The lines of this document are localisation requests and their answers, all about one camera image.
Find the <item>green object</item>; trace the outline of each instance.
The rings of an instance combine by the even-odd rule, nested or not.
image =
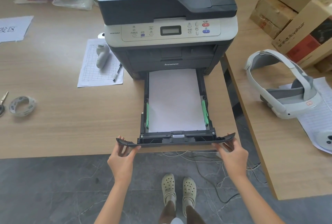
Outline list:
[[[149,104],[146,104],[146,128],[149,129]]]
[[[202,109],[203,109],[205,126],[208,126],[209,125],[209,119],[208,119],[209,115],[208,115],[208,111],[206,110],[205,100],[202,100]]]

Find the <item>black pen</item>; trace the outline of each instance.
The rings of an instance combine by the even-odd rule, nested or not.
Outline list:
[[[120,66],[119,66],[119,68],[118,68],[118,70],[117,70],[117,73],[114,75],[114,79],[113,79],[113,81],[115,81],[115,80],[117,79],[117,77],[118,77],[118,75],[119,75],[119,72],[120,72],[120,70],[121,70],[121,67],[122,67],[122,64],[120,63]]]

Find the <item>hand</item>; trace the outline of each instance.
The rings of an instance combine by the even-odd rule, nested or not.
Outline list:
[[[229,152],[226,152],[219,144],[213,143],[212,145],[220,153],[227,173],[234,183],[239,178],[247,177],[248,152],[242,148],[236,138],[232,142],[222,144]]]
[[[128,187],[131,181],[134,157],[141,147],[137,146],[129,153],[130,147],[126,146],[122,153],[123,147],[123,145],[116,142],[107,163],[113,172],[115,183]]]

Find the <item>wooden tabletop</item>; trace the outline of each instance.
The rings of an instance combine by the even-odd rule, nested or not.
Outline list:
[[[0,0],[0,18],[34,18],[23,41],[0,44],[0,96],[36,99],[27,117],[0,118],[0,158],[109,154],[122,135],[136,142],[144,82],[125,71],[123,85],[77,88],[86,42],[104,30],[98,7],[80,11],[52,4]],[[236,132],[221,65],[205,77],[209,114],[218,136]],[[211,146],[142,148],[141,151],[211,149]]]
[[[227,51],[229,71],[262,162],[268,184],[278,199],[332,193],[332,155],[315,148],[297,119],[282,120],[260,101],[243,67],[260,50],[274,49],[272,39],[248,20],[258,0],[235,0],[239,33]],[[322,77],[313,68],[308,75]],[[294,76],[281,63],[253,72],[264,88],[292,83]],[[326,74],[332,83],[332,75]]]

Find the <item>marble floor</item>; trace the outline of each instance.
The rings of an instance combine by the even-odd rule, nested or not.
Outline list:
[[[232,85],[229,93],[235,104],[237,97]],[[243,116],[238,118],[237,126],[249,159],[258,164],[259,157]],[[223,180],[217,190],[226,201],[237,190],[224,173],[222,163],[215,162],[219,159],[213,151],[169,157],[172,155],[177,154],[137,154],[121,224],[157,223],[163,209],[160,183],[168,172],[175,176],[179,218],[185,220],[181,208],[182,180],[190,176],[197,185],[196,210],[207,224],[253,223],[240,196],[223,204],[216,189],[198,174],[195,163],[186,160],[195,155],[196,160],[205,161],[197,163],[200,172],[214,185]],[[108,155],[91,155],[0,160],[0,224],[93,224],[114,184],[107,159]],[[254,174],[248,174],[251,182],[286,223],[331,223],[332,195],[277,201],[260,168],[255,175],[259,181]]]

